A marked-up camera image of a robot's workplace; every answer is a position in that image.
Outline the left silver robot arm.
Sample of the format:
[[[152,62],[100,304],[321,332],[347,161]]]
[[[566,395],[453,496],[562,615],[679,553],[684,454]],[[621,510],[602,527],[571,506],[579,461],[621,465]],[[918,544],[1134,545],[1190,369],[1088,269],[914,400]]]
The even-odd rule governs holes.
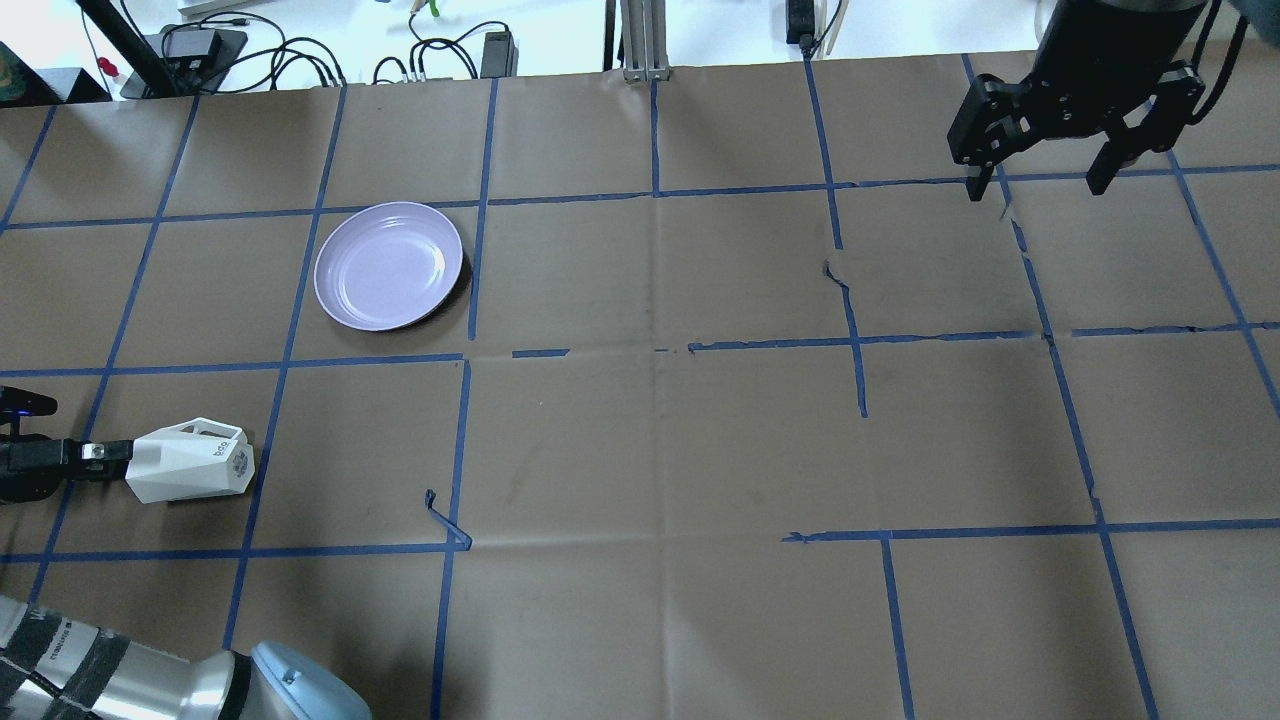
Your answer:
[[[239,427],[197,416],[136,439],[87,442],[26,434],[58,401],[3,388],[3,502],[28,503],[64,484],[122,480],[145,503],[246,491],[255,451]],[[191,661],[36,603],[3,597],[5,719],[369,719],[342,679],[285,644],[224,650]]]

